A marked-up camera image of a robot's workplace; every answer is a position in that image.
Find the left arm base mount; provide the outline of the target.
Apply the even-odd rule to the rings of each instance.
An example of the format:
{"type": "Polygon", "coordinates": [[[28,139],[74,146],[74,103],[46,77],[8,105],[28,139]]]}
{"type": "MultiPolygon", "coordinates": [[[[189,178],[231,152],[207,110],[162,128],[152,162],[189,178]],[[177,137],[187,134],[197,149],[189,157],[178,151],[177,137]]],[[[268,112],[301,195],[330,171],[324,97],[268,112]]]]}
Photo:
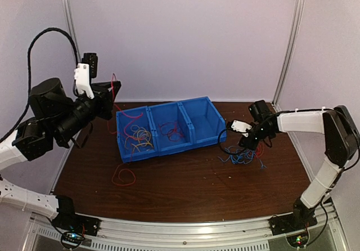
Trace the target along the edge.
{"type": "Polygon", "coordinates": [[[87,236],[97,236],[100,220],[94,217],[76,215],[74,219],[48,218],[51,226],[60,234],[60,244],[68,250],[89,244],[87,236]]]}

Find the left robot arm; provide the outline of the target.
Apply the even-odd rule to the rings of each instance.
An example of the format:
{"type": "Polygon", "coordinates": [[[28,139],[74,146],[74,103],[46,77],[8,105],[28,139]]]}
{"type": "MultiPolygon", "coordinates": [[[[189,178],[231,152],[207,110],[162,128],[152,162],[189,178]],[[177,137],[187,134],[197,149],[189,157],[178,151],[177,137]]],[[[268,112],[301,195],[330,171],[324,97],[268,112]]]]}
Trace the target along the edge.
{"type": "MultiPolygon", "coordinates": [[[[90,85],[93,97],[85,93],[76,100],[67,97],[58,78],[47,79],[30,90],[28,104],[34,116],[19,124],[1,142],[1,169],[32,161],[53,149],[69,148],[74,136],[95,118],[110,120],[120,81],[90,85]]],[[[22,210],[58,218],[69,231],[81,225],[74,204],[67,196],[45,195],[19,187],[1,178],[1,202],[22,210]]]]}

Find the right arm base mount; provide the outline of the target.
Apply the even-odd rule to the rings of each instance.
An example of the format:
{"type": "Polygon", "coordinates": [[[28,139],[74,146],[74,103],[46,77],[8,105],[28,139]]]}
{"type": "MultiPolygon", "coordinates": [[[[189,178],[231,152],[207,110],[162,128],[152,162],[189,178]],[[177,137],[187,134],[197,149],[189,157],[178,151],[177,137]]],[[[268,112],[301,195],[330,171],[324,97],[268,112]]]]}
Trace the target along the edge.
{"type": "Polygon", "coordinates": [[[273,236],[286,236],[286,241],[292,248],[305,248],[310,240],[309,228],[318,222],[315,217],[308,218],[304,223],[296,222],[294,215],[273,215],[269,220],[269,227],[273,236]]]}

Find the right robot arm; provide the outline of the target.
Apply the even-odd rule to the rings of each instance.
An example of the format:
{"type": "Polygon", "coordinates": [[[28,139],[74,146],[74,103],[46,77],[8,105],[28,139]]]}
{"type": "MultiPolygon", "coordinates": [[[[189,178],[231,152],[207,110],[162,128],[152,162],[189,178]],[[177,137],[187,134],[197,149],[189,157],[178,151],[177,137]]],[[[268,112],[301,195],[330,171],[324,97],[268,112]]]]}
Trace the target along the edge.
{"type": "Polygon", "coordinates": [[[312,211],[332,191],[341,175],[349,170],[349,161],[359,152],[357,126],[344,105],[274,112],[260,100],[248,109],[252,122],[233,120],[229,124],[232,131],[241,134],[238,145],[245,150],[255,150],[260,142],[271,147],[272,140],[285,133],[320,140],[317,145],[322,146],[323,153],[318,171],[294,202],[288,219],[289,225],[298,230],[310,220],[312,211]]]}

